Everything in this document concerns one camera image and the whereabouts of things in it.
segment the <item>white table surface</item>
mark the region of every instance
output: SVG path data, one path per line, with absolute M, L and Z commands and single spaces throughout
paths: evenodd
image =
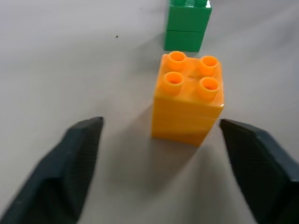
M 166 0 L 0 2 L 0 210 L 72 124 L 104 116 L 80 224 L 252 224 L 222 135 L 150 138 Z M 202 49 L 222 61 L 223 118 L 299 161 L 299 3 L 215 0 Z

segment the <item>orange lego brick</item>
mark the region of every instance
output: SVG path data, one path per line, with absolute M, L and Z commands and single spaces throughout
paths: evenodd
M 179 51 L 163 55 L 154 93 L 152 136 L 200 144 L 219 117 L 223 98 L 217 58 L 189 58 Z

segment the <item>lego stud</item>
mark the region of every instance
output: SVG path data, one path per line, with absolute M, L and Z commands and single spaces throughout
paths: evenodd
M 180 51 L 173 51 L 168 55 L 167 65 L 171 70 L 182 70 L 186 64 L 187 56 Z
M 200 79 L 197 85 L 197 92 L 204 100 L 213 100 L 219 91 L 219 82 L 212 77 Z
M 213 76 L 218 66 L 219 61 L 213 56 L 203 56 L 199 60 L 199 72 L 204 77 Z
M 184 77 L 176 71 L 168 72 L 163 77 L 163 90 L 169 94 L 178 94 L 183 87 Z

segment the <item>stacked lego bricks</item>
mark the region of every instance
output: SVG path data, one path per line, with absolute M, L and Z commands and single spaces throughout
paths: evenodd
M 154 93 L 152 136 L 199 146 L 224 107 L 217 58 L 163 55 Z
M 197 52 L 201 47 L 212 7 L 209 0 L 170 0 L 165 50 Z

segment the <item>green lego brick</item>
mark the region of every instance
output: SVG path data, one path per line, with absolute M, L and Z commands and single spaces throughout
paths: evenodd
M 167 30 L 205 32 L 212 7 L 205 0 L 205 6 L 199 7 L 202 0 L 170 0 Z
M 169 31 L 165 33 L 164 50 L 179 50 L 198 52 L 204 37 L 204 33 Z

